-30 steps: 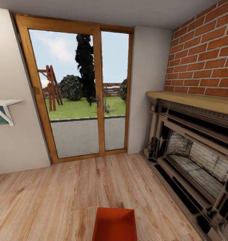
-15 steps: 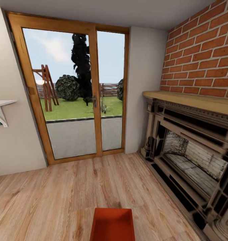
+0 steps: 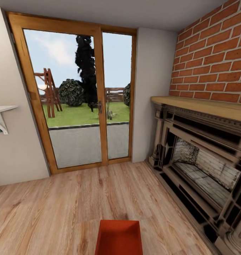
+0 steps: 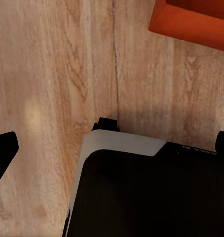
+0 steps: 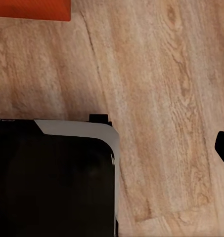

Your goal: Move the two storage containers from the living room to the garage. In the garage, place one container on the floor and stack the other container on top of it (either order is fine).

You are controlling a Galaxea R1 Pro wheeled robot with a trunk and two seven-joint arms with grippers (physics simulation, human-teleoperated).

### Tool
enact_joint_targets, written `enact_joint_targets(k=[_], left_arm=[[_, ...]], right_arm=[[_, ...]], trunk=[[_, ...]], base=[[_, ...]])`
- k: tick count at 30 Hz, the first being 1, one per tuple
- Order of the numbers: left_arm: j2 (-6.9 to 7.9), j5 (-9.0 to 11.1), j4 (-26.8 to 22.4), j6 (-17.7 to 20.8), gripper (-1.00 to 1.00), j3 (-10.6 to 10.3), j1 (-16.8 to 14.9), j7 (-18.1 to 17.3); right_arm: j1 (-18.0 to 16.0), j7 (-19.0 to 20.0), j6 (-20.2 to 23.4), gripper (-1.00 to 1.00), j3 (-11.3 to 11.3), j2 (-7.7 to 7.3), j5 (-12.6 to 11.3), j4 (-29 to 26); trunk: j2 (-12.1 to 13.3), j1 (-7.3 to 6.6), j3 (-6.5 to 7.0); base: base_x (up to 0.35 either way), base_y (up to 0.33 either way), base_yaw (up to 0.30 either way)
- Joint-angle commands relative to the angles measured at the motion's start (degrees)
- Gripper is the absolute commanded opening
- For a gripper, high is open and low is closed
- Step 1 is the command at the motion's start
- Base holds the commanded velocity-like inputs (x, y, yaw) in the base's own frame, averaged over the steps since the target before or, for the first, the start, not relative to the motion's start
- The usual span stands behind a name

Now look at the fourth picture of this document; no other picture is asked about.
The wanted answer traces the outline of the storage box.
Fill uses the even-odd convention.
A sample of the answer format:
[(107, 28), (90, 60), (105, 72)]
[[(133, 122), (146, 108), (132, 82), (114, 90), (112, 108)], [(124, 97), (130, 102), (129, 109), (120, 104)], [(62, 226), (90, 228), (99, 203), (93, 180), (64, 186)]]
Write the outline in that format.
[(224, 51), (224, 0), (156, 0), (148, 29)]

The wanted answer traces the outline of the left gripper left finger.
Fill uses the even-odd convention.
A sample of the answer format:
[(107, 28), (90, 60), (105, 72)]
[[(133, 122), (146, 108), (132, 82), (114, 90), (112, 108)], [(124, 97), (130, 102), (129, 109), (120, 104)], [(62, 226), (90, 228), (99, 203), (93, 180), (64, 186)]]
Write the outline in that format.
[(14, 131), (0, 135), (0, 179), (18, 150), (18, 140)]

